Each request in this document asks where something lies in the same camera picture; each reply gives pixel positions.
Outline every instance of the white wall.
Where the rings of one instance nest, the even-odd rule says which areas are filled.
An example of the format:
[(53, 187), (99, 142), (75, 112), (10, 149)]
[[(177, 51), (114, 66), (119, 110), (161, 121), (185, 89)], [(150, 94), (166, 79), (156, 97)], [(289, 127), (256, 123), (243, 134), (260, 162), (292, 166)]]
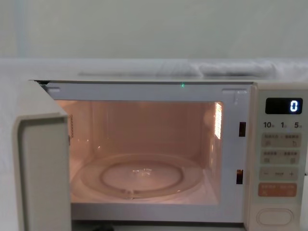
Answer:
[(0, 2), (2, 57), (308, 56), (307, 0)]
[(0, 0), (0, 57), (16, 56), (13, 0)]

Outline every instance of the orange button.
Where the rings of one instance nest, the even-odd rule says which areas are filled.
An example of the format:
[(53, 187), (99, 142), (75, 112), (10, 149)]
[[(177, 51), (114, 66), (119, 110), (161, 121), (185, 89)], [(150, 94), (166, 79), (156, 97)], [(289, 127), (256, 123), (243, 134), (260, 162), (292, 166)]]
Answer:
[(297, 184), (295, 183), (260, 183), (259, 196), (295, 197)]

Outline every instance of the button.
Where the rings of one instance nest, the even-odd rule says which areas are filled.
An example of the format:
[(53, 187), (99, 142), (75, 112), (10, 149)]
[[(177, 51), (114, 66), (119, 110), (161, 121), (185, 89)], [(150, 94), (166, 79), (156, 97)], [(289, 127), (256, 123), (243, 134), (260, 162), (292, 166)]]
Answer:
[(257, 221), (265, 226), (285, 226), (293, 219), (289, 209), (263, 209), (257, 215)]
[(297, 180), (298, 168), (296, 167), (261, 167), (260, 180)]
[(262, 134), (262, 147), (295, 148), (300, 147), (302, 141), (301, 133), (273, 133)]
[(295, 197), (295, 183), (259, 183), (258, 196), (262, 197)]
[(262, 150), (261, 163), (271, 165), (296, 165), (299, 162), (299, 150)]

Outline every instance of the button label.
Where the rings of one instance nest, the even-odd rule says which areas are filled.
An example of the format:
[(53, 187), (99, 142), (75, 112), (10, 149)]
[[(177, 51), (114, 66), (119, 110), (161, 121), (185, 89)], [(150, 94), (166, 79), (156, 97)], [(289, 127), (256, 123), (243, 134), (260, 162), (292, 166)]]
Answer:
[(299, 150), (262, 150), (261, 163), (271, 165), (296, 165), (300, 157)]
[(272, 133), (262, 134), (262, 147), (292, 148), (300, 147), (302, 141), (301, 133)]
[(297, 180), (296, 167), (261, 167), (260, 180)]
[(262, 197), (295, 197), (297, 184), (295, 183), (260, 183), (258, 196)]

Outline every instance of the number 0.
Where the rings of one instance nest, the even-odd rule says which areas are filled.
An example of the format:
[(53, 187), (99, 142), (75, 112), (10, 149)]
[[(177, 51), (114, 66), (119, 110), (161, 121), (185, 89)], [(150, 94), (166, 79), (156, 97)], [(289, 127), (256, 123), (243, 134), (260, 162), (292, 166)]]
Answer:
[(298, 106), (298, 101), (292, 100), (290, 103), (290, 111), (291, 112), (296, 112), (297, 111), (297, 106)]

